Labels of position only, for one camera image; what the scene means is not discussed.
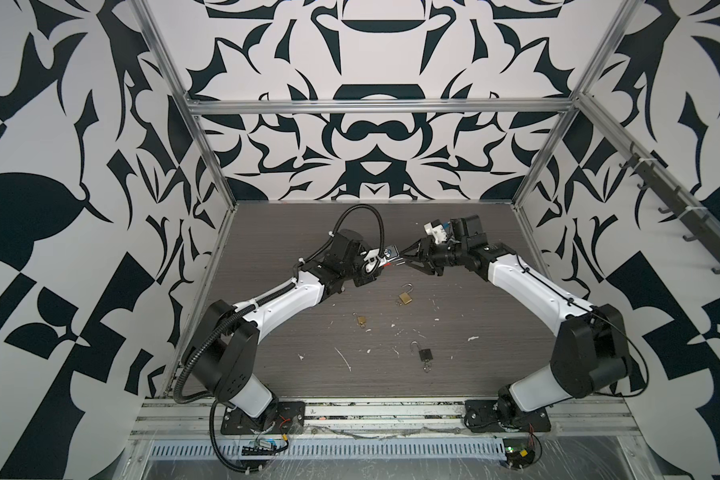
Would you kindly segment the red padlock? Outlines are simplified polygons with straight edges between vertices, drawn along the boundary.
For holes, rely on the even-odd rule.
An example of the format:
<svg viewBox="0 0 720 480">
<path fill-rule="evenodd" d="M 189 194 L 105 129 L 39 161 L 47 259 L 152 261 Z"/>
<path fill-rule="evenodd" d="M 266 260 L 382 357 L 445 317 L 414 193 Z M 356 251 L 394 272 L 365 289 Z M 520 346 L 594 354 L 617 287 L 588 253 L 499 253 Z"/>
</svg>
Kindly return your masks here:
<svg viewBox="0 0 720 480">
<path fill-rule="evenodd" d="M 385 267 L 388 265 L 399 265 L 404 262 L 405 260 L 401 257 L 397 248 L 392 245 L 386 247 L 380 256 L 381 267 Z"/>
</svg>

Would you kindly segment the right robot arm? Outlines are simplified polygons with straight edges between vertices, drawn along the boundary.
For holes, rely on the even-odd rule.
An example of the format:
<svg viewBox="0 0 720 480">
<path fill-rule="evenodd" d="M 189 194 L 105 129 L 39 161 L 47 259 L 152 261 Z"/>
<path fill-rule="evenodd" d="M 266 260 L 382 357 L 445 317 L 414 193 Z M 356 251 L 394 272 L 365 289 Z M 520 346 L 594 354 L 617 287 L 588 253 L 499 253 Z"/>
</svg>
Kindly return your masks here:
<svg viewBox="0 0 720 480">
<path fill-rule="evenodd" d="M 463 267 L 504 290 L 551 331 L 549 363 L 505 387 L 496 411 L 505 419 L 592 394 L 611 396 L 610 386 L 629 377 L 637 349 L 618 309 L 595 305 L 544 278 L 512 248 L 492 243 L 478 216 L 426 224 L 425 235 L 400 252 L 427 275 Z"/>
</svg>

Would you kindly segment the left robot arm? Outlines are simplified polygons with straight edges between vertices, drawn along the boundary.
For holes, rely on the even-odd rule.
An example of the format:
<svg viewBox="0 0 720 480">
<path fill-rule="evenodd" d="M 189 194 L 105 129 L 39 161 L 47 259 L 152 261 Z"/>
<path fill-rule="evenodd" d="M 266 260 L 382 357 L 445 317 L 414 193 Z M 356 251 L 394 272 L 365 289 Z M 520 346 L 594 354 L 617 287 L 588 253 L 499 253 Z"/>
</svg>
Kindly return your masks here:
<svg viewBox="0 0 720 480">
<path fill-rule="evenodd" d="M 376 246 L 342 227 L 350 214 L 361 210 L 376 219 Z M 189 404 L 210 398 L 252 419 L 268 415 L 276 395 L 254 374 L 260 341 L 301 312 L 343 293 L 347 282 L 356 287 L 374 282 L 387 263 L 384 247 L 380 212 L 371 205 L 352 205 L 339 216 L 328 240 L 299 259 L 284 283 L 234 305 L 223 300 L 211 304 L 182 354 L 173 401 Z"/>
</svg>

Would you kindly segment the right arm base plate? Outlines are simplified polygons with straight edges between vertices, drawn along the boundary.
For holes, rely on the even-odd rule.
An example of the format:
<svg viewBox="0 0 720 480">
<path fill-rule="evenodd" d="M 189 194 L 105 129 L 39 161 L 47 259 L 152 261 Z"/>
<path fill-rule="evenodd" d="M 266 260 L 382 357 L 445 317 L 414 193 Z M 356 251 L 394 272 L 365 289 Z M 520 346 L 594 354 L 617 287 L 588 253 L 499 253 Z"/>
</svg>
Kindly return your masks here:
<svg viewBox="0 0 720 480">
<path fill-rule="evenodd" d="M 464 407 L 464 425 L 472 433 L 548 433 L 552 430 L 545 409 L 525 412 L 505 399 L 467 400 Z"/>
</svg>

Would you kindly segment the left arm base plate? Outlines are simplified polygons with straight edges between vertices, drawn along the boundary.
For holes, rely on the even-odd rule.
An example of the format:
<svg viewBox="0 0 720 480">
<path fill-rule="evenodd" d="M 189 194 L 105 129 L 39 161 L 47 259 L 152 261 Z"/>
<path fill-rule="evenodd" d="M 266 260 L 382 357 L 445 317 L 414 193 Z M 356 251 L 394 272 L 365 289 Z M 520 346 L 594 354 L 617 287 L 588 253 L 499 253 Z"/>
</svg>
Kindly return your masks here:
<svg viewBox="0 0 720 480">
<path fill-rule="evenodd" d="M 303 401 L 280 401 L 271 404 L 259 417 L 250 417 L 239 408 L 226 407 L 220 432 L 222 435 L 253 435 L 288 433 L 303 425 L 306 404 Z"/>
</svg>

